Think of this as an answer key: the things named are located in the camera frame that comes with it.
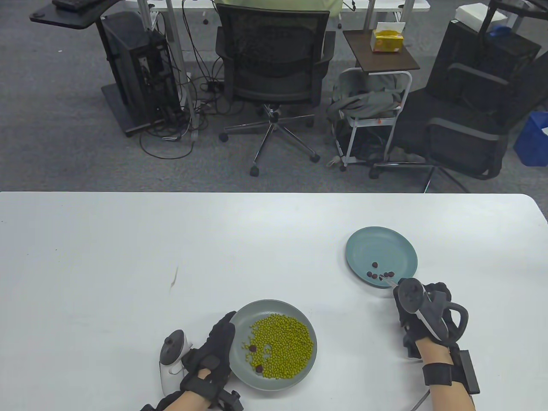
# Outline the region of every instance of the vr controller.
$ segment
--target vr controller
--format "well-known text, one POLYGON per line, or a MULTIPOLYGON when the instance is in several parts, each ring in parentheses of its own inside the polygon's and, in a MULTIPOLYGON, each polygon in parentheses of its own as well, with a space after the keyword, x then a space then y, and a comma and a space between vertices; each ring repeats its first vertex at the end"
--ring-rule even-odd
POLYGON ((192 344, 186 340, 182 330, 173 331, 164 340, 160 350, 160 381, 164 396, 179 391, 182 379, 185 377, 185 370, 182 367, 181 358, 185 355, 192 344))

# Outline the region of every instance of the hand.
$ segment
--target hand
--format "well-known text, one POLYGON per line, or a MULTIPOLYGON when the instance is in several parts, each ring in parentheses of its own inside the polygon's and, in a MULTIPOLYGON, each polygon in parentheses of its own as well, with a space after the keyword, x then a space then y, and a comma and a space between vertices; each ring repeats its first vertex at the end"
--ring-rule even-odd
POLYGON ((230 376, 229 353, 236 328, 230 319, 236 312, 225 315, 209 333, 207 341, 202 347, 190 350, 183 358, 182 363, 189 374, 198 374, 204 368, 211 370, 206 379, 218 387, 224 387, 230 376))
MULTIPOLYGON (((444 283, 428 284, 424 286, 424 288, 426 292, 428 293, 431 293, 433 291, 443 292, 447 296, 447 301, 451 301, 451 292, 449 291, 449 289, 444 283)), ((394 293, 394 299, 396 301, 396 306, 399 312, 399 323, 407 331, 406 336, 404 338, 404 346, 406 346, 409 349, 410 356, 420 358, 420 356, 418 356, 418 352, 416 351, 415 343, 417 340, 429 338, 435 344, 440 344, 440 345, 442 345, 442 342, 439 341, 430 333, 430 331, 423 324, 423 322, 416 316, 416 314, 410 314, 403 309, 399 301, 398 290, 399 290, 399 287, 396 287, 393 293, 394 293)), ((453 322, 450 310, 444 311, 443 319, 447 327, 449 328, 450 332, 452 330, 456 330, 456 325, 453 322)))

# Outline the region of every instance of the cardboard box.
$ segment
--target cardboard box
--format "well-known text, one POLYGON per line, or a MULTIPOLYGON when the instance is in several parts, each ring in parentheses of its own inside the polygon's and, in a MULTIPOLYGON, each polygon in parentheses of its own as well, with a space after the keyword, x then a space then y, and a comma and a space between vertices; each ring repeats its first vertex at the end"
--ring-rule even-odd
MULTIPOLYGON (((487 6, 483 3, 466 4, 460 6, 455 12, 455 18, 474 31, 480 31, 483 20, 487 16, 487 6)), ((506 26, 508 17, 500 12, 495 12, 491 24, 487 31, 491 31, 494 26, 506 26)))
POLYGON ((371 35, 371 50, 375 53, 399 53, 403 48, 405 23, 380 22, 371 35))

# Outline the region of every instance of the floor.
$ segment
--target floor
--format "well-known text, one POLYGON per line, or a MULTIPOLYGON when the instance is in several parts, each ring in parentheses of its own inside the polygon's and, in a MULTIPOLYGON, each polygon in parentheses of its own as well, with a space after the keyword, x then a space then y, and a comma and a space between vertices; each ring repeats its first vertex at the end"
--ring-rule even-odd
MULTIPOLYGON (((260 136, 233 136, 225 144, 217 136, 225 125, 257 121, 251 107, 237 116, 210 118, 209 127, 185 159, 161 161, 147 156, 137 138, 128 139, 121 133, 101 94, 100 87, 113 79, 96 30, 68 30, 28 20, 47 1, 0 1, 0 190, 417 192, 424 182, 424 171, 387 172, 379 180, 369 180, 366 167, 355 166, 346 173, 327 167, 336 150, 327 123, 321 120, 325 105, 315 109, 319 119, 313 129, 295 129, 322 156, 317 164, 297 147, 276 138, 261 158, 260 176, 250 177, 260 136)), ((464 3, 432 0, 429 13, 413 15, 406 42, 422 67, 413 73, 413 88, 425 85, 447 23, 464 3)), ((213 12, 205 17, 209 25, 201 23, 202 12, 188 13, 196 46, 211 64, 216 58, 218 18, 213 12)), ((363 19, 363 13, 345 13, 344 28, 360 28, 363 19)), ((336 23, 330 22, 331 30, 336 30, 336 23)), ((520 33, 541 42, 546 51, 547 29, 547 22, 529 20, 520 33)), ((188 50, 186 36, 182 42, 188 50)), ((185 58, 193 61, 188 51, 185 58)), ((335 58, 324 81, 326 101, 336 74, 353 65, 350 49, 338 31, 335 58)), ((195 63, 189 66, 198 72, 195 63)), ((519 162, 511 148, 519 131, 518 127, 512 133, 497 178, 458 178, 472 192, 528 194, 548 215, 548 168, 528 168, 519 162)), ((162 142, 144 137, 144 143, 167 156, 190 147, 189 139, 162 142)), ((437 176, 432 191, 458 189, 437 176)))

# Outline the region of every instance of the yellow tissue box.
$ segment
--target yellow tissue box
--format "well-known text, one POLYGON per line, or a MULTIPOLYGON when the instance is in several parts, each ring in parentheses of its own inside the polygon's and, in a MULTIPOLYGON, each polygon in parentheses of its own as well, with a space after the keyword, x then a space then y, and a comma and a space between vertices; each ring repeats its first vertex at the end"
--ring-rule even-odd
POLYGON ((403 35, 394 30, 373 30, 371 50, 375 53, 399 53, 403 48, 403 35))

